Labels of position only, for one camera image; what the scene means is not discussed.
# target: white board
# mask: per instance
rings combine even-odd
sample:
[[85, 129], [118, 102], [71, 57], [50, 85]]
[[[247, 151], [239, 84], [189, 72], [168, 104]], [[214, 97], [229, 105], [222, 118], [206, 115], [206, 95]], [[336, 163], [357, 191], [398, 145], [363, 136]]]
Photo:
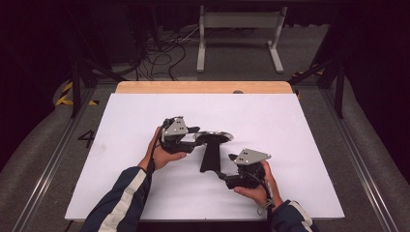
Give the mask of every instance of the white board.
[[[165, 118], [226, 131], [221, 171], [235, 174], [228, 154], [249, 148], [268, 159], [283, 200], [297, 200], [312, 218], [343, 218], [332, 182], [293, 94], [112, 94], [75, 187], [66, 219], [86, 219], [120, 173], [145, 155]], [[256, 204], [229, 190], [214, 172], [200, 173], [205, 147], [154, 173], [142, 220], [260, 220]]]

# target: sleeve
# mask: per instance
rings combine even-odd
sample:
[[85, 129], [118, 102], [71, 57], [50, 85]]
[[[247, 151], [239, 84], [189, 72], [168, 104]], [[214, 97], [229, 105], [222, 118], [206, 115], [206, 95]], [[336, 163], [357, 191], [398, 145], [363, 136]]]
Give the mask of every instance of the sleeve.
[[88, 231], [132, 231], [138, 226], [149, 189], [145, 171], [136, 166], [124, 170], [114, 187], [91, 211], [81, 228]]
[[319, 232], [319, 228], [296, 201], [286, 200], [272, 215], [272, 227], [277, 232]]

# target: table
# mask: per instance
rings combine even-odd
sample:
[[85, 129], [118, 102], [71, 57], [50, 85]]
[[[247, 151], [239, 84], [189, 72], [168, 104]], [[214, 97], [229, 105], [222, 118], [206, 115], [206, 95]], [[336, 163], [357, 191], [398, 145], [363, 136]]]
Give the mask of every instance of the table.
[[[264, 94], [257, 94], [258, 89]], [[245, 94], [228, 94], [233, 90]], [[188, 127], [234, 135], [233, 141], [220, 148], [222, 172], [235, 173], [237, 167], [226, 155], [239, 154], [242, 148], [270, 153], [273, 157], [268, 162], [283, 198], [298, 200], [313, 218], [344, 217], [289, 85], [214, 81], [120, 83], [102, 116], [66, 219], [85, 219], [121, 171], [142, 158], [154, 128], [165, 117], [178, 115], [185, 116]], [[183, 160], [155, 173], [141, 220], [251, 221], [266, 217], [256, 213], [253, 201], [227, 189], [215, 173], [199, 172], [204, 150], [204, 146], [197, 147]]]

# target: person's right hand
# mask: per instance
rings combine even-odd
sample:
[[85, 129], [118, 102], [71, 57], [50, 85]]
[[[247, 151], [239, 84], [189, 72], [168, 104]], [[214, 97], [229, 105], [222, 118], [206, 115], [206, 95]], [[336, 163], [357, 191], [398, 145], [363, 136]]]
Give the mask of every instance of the person's right hand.
[[[260, 163], [262, 164], [263, 169], [265, 169], [265, 183], [269, 183], [271, 185], [272, 194], [274, 196], [273, 200], [275, 203], [275, 207], [273, 208], [273, 211], [274, 211], [279, 205], [283, 203], [283, 200], [281, 199], [279, 195], [277, 181], [272, 175], [271, 167], [269, 166], [269, 163], [265, 160], [262, 160]], [[268, 199], [266, 195], [266, 191], [262, 186], [258, 186], [256, 188], [235, 187], [234, 191], [247, 198], [254, 200], [258, 206], [265, 205]]]

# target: person's left hand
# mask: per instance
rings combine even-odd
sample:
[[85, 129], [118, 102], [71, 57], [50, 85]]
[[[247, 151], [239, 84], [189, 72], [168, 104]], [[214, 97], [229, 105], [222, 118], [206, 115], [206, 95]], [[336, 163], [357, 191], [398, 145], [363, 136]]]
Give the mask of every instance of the person's left hand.
[[148, 163], [150, 161], [150, 157], [151, 157], [151, 153], [153, 149], [154, 149], [153, 158], [154, 158], [156, 170], [165, 167], [171, 161], [180, 160], [187, 156], [187, 153], [184, 153], [184, 152], [179, 152], [175, 154], [167, 153], [160, 145], [160, 142], [156, 140], [158, 133], [160, 133], [160, 128], [157, 128], [153, 138], [151, 139], [150, 144], [148, 145], [148, 149], [147, 149], [147, 153], [145, 154], [145, 157], [138, 164], [138, 166], [142, 167], [144, 170], [147, 170]]

